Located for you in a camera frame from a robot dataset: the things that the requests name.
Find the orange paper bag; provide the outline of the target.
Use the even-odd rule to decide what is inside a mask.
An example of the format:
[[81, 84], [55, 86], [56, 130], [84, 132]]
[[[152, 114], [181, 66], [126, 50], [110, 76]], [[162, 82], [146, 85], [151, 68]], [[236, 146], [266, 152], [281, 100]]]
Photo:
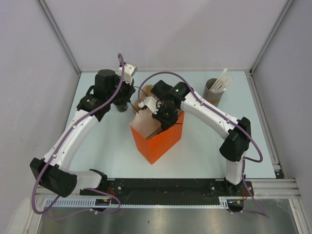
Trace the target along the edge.
[[178, 111], [178, 120], [171, 128], [163, 131], [154, 138], [147, 140], [146, 137], [161, 126], [160, 122], [152, 118], [152, 112], [147, 108], [140, 109], [130, 122], [130, 128], [138, 151], [154, 164], [169, 149], [171, 149], [182, 136], [184, 112]]

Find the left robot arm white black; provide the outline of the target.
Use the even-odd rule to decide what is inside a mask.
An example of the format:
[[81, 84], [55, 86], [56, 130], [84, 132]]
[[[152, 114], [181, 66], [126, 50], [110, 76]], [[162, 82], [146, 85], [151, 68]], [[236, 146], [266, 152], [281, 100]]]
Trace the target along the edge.
[[109, 69], [98, 71], [94, 85], [80, 100], [72, 121], [60, 139], [42, 159], [34, 158], [30, 162], [31, 171], [40, 186], [61, 197], [85, 188], [91, 188], [97, 195], [107, 191], [105, 174], [94, 169], [71, 172], [70, 166], [85, 138], [110, 111], [111, 104], [121, 107], [130, 101], [135, 92], [133, 76], [136, 71], [129, 64], [120, 67], [118, 73]]

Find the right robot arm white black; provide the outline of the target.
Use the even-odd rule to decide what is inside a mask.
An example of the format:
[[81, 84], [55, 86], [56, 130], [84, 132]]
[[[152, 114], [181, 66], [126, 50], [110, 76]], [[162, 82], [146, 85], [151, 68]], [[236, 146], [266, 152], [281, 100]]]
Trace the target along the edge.
[[226, 159], [225, 191], [229, 195], [241, 192], [243, 157], [251, 142], [246, 136], [251, 134], [250, 121], [220, 111], [184, 82], [173, 87], [161, 80], [153, 86], [151, 93], [156, 97], [152, 117], [161, 123], [163, 130], [176, 124], [181, 110], [207, 124], [224, 139], [219, 151]]

